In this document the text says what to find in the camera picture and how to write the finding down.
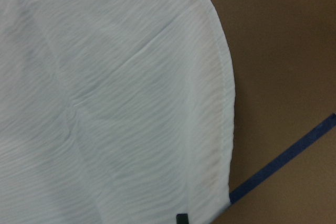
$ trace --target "cloth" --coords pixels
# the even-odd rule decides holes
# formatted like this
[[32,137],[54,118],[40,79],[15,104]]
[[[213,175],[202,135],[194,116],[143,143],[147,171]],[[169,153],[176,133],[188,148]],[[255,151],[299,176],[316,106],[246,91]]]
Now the cloth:
[[234,78],[210,0],[0,0],[0,223],[210,223]]

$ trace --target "brown surface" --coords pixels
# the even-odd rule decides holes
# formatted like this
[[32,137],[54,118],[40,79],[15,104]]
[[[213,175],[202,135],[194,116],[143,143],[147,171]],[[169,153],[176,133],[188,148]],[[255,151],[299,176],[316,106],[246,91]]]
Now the brown surface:
[[[336,112],[336,0],[212,2],[235,72],[234,189]],[[336,223],[335,131],[214,223]]]

